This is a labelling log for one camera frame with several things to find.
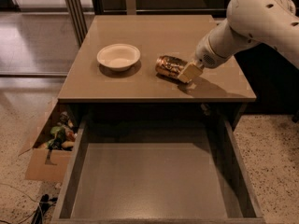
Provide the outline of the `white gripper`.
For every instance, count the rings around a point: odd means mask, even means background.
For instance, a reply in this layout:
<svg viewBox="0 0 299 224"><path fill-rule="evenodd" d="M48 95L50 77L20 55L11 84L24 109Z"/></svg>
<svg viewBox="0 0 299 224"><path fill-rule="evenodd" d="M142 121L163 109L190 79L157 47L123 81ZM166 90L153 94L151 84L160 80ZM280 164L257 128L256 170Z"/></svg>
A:
<svg viewBox="0 0 299 224"><path fill-rule="evenodd" d="M214 69L232 56L231 37L212 31L198 43L193 56L194 63L187 63L178 74L178 80L189 83L203 74L203 68Z"/></svg>

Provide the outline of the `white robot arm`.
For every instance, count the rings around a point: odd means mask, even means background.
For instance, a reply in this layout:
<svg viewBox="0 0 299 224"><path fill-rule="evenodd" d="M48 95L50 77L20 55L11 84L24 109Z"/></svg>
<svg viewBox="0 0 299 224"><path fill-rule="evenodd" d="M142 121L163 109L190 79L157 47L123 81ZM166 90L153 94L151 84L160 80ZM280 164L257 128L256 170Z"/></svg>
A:
<svg viewBox="0 0 299 224"><path fill-rule="evenodd" d="M231 0L226 19L202 38L178 80L188 83L261 43L299 68L299 18L292 0Z"/></svg>

